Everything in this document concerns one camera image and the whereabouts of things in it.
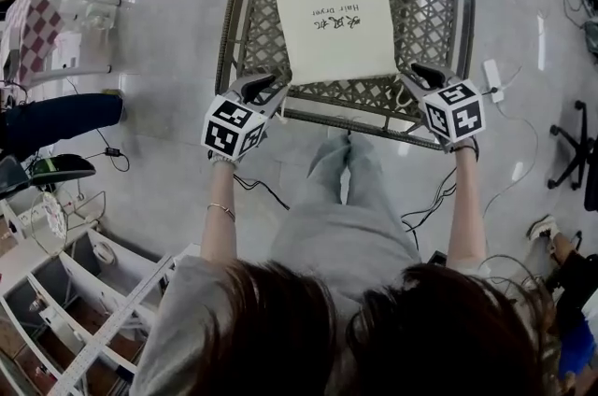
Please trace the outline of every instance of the hair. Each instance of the hair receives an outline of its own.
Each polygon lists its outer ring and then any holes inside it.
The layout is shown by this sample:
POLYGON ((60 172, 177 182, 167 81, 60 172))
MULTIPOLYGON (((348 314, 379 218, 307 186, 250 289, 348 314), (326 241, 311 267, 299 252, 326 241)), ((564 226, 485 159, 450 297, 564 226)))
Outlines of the hair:
POLYGON ((337 341, 316 278, 276 263, 238 262, 227 274, 231 320, 221 328, 212 315, 191 394, 549 393, 542 298, 521 287, 531 329, 488 282, 415 265, 403 288, 367 291, 337 341), (335 365, 341 352, 350 364, 335 365))
POLYGON ((337 321, 327 288, 277 263, 227 274, 231 322, 222 329, 212 314, 191 394, 323 394, 337 321))
POLYGON ((540 396, 549 392, 542 293, 518 287, 523 324, 487 281, 436 265, 404 271, 403 289, 370 290, 347 330, 361 394, 540 396))

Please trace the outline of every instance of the bracelet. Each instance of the bracelet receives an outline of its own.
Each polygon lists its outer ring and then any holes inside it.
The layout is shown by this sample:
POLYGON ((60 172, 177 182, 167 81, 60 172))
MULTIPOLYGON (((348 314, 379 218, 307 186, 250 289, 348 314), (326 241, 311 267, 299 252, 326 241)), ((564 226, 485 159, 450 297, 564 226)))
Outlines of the bracelet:
POLYGON ((231 218, 233 223, 236 222, 235 214, 233 212, 231 212, 231 209, 228 206, 224 206, 224 205, 220 205, 220 204, 210 204, 207 206, 207 209, 209 210, 209 208, 211 206, 216 206, 218 208, 221 208, 222 210, 224 210, 224 213, 226 213, 226 215, 228 215, 231 218))
POLYGON ((477 141, 476 141, 476 139, 475 139, 474 137, 472 137, 472 141, 473 141, 473 143, 474 143, 474 145, 473 145, 473 146, 469 146, 469 145, 462 145, 462 146, 460 146, 460 147, 457 147, 457 148, 452 148, 452 149, 450 150, 450 152, 454 152, 454 153, 456 153, 456 152, 458 152, 459 150, 463 150, 463 149, 469 149, 469 148, 470 148, 470 149, 471 149, 471 150, 473 150, 473 151, 474 151, 474 153, 476 154, 476 161, 478 161, 478 160, 479 160, 479 145, 477 144, 477 141))

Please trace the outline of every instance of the gray floor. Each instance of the gray floor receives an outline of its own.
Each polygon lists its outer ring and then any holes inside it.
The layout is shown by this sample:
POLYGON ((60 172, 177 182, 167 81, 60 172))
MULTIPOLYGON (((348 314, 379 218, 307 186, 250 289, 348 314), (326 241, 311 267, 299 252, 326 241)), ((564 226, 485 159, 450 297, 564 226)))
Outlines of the gray floor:
MULTIPOLYGON (((120 86, 127 97, 129 119, 107 129, 112 146, 131 159, 131 171, 121 174, 106 159, 95 159, 95 177, 81 182, 85 193, 107 191, 106 225, 114 234, 156 254, 178 252, 200 238, 210 166, 199 146, 206 106, 211 101, 221 24, 226 0, 128 0, 115 33, 115 72, 81 77, 85 92, 120 86)), ((563 166, 567 149, 548 133, 551 123, 578 129, 573 102, 589 103, 590 132, 598 129, 598 74, 585 49, 583 34, 562 12, 562 0, 477 0, 476 37, 470 77, 484 87, 481 63, 493 58, 506 81, 520 67, 507 91, 503 110, 527 119, 507 120, 488 105, 488 130, 479 138, 482 205, 506 188, 513 178, 531 173, 496 199, 485 215, 491 254, 519 259, 531 246, 524 238, 530 222, 554 212, 562 228, 585 232, 582 251, 598 250, 598 221, 583 209, 582 191, 567 185, 549 191, 546 180, 563 166), (546 31, 545 69, 538 66, 538 15, 546 31)), ((68 84, 64 92, 69 92, 68 84)), ((270 138, 242 163, 239 174, 260 178, 292 204, 307 165, 326 129, 315 124, 278 122, 270 138)), ((388 191, 404 212, 429 204, 453 158, 423 148, 372 139, 387 175, 388 191)), ((59 150, 80 155, 101 151, 97 134, 63 142, 59 150)), ((285 211, 267 192, 236 190, 239 253, 263 259, 285 211)), ((435 249, 446 250, 452 201, 418 231, 423 259, 435 249)))

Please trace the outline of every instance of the white power strip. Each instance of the white power strip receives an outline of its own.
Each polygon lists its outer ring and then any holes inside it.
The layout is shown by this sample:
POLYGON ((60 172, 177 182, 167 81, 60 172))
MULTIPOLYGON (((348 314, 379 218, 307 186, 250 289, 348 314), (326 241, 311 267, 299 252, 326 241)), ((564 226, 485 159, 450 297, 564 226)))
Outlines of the white power strip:
POLYGON ((493 59, 489 59, 488 61, 484 61, 484 74, 486 76, 486 81, 488 82, 488 88, 492 89, 495 87, 498 89, 498 92, 491 93, 492 101, 497 104, 501 101, 505 100, 505 93, 503 92, 503 83, 501 82, 501 75, 498 72, 498 66, 496 65, 496 61, 493 59))

